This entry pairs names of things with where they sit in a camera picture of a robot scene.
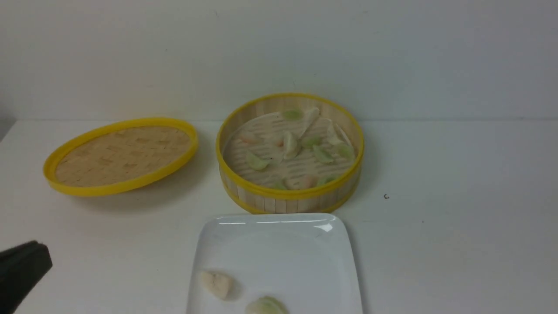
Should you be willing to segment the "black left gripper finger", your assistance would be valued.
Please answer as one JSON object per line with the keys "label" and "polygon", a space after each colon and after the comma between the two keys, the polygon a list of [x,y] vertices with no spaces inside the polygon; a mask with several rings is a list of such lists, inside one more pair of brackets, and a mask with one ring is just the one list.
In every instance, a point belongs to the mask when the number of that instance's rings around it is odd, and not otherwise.
{"label": "black left gripper finger", "polygon": [[0,312],[13,314],[52,268],[48,247],[28,241],[0,253]]}

